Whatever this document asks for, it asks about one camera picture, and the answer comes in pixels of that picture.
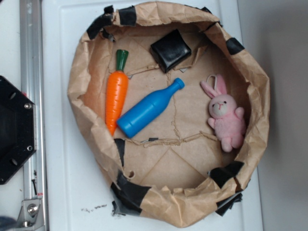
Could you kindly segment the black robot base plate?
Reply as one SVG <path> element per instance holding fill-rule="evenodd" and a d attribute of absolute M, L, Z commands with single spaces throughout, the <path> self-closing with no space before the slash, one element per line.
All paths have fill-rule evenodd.
<path fill-rule="evenodd" d="M 0 77 L 0 184 L 6 184 L 36 151 L 35 105 Z"/>

